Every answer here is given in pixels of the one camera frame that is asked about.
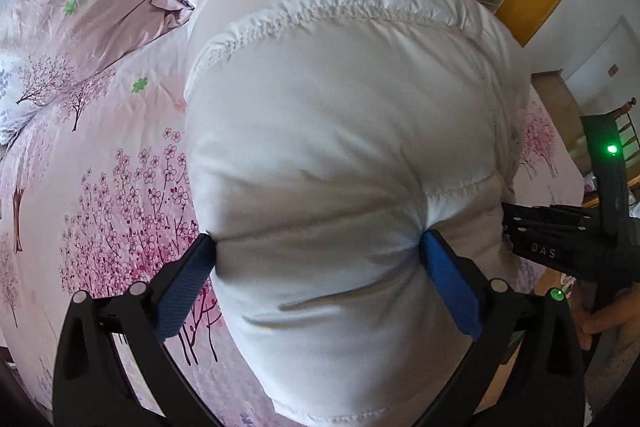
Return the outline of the person's right hand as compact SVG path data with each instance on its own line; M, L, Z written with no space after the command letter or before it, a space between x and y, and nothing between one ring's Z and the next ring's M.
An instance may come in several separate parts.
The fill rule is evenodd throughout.
M579 346L582 350L589 350L594 334L627 323L638 314L638 306L637 296L627 293L620 296L612 305L596 313L590 313L584 306L584 297L574 289L570 295L570 311L572 311Z

